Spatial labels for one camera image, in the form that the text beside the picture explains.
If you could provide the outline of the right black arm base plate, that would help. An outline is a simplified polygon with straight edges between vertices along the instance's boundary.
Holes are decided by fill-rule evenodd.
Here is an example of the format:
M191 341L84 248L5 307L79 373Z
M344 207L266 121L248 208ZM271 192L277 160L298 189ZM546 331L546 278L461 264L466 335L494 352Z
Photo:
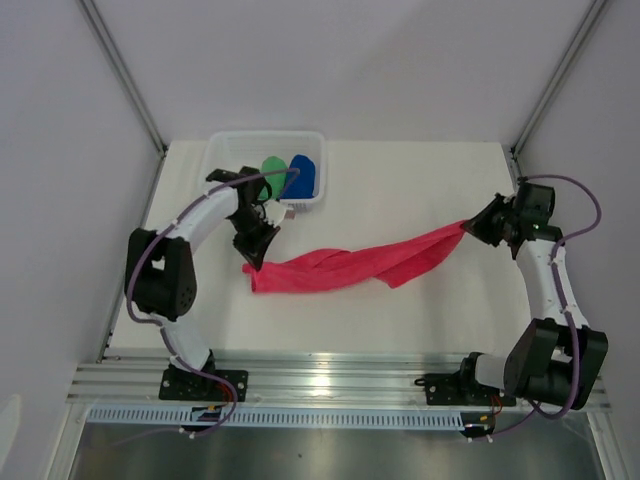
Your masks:
M506 395L500 388L479 383L475 370L480 352L464 357L453 373L425 373L414 380L420 387L429 406L489 407L498 399L503 406L514 407L516 398Z

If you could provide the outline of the green towel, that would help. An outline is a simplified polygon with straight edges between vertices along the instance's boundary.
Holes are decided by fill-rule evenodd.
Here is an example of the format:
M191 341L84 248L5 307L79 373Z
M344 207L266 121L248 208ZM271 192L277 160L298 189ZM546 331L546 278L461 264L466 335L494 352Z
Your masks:
M287 179L287 168L287 164L277 156L269 156L262 162L260 171L267 173L264 178L267 186L259 194L260 201L277 199L281 195Z

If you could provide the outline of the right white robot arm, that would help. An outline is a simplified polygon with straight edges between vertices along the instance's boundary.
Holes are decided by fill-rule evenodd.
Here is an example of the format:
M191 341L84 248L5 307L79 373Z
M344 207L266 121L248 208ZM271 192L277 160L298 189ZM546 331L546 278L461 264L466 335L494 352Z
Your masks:
M559 419L586 404L608 352L608 338L592 329L574 296L566 269L566 245L600 223L565 234L552 225L556 194L543 176L522 177L509 197L498 194L463 230L497 247L506 244L525 282L531 320L510 353L479 352L456 380L458 395L479 403L492 389L528 401L535 412Z

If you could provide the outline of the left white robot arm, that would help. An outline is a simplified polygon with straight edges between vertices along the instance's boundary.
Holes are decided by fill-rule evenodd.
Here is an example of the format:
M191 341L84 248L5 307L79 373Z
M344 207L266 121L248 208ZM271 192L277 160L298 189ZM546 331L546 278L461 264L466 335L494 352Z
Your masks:
M197 400L216 390L217 376L205 368L213 353L190 310L197 296L194 254L209 235L228 221L235 229L233 248L259 271L280 231L287 208L260 194L270 193L269 172L252 167L238 172L216 169L205 190L164 227L137 228L129 236L125 301L130 318L159 328L171 364L185 371L182 388Z

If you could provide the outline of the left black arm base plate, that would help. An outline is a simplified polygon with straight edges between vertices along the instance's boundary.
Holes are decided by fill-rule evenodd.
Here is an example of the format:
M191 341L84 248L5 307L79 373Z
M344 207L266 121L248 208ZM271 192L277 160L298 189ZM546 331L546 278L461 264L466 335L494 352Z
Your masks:
M215 375L229 382L237 392L239 402L244 402L249 382L246 370L216 370ZM228 386L170 365L164 372L158 397L164 401L223 402L233 400Z

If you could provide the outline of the blue towel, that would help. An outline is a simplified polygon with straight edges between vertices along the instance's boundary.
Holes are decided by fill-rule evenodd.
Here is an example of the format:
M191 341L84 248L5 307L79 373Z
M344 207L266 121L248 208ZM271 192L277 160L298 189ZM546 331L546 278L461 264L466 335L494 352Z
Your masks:
M290 162L290 169L298 173L288 172L281 199L311 199L314 197L316 166L306 155L295 155Z

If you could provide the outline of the white plastic basket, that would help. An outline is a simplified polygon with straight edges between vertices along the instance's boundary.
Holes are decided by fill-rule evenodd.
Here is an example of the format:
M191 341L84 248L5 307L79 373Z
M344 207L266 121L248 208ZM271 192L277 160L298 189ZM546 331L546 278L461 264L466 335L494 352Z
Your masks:
M299 176L282 194L282 202L296 213L307 213L320 204L326 190L327 148L322 134L313 131L246 130L214 134L202 157L198 185L215 169L237 171L258 168L269 157L278 157Z

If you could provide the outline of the pink towel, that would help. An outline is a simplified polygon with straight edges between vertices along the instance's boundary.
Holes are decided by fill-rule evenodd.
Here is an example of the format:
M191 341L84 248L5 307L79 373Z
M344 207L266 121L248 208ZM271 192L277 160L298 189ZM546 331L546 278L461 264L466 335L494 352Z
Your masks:
M398 243L357 251L319 249L286 262L266 262L242 273L254 294L313 294L342 290L369 280L396 289L437 268L457 248L465 231L456 222Z

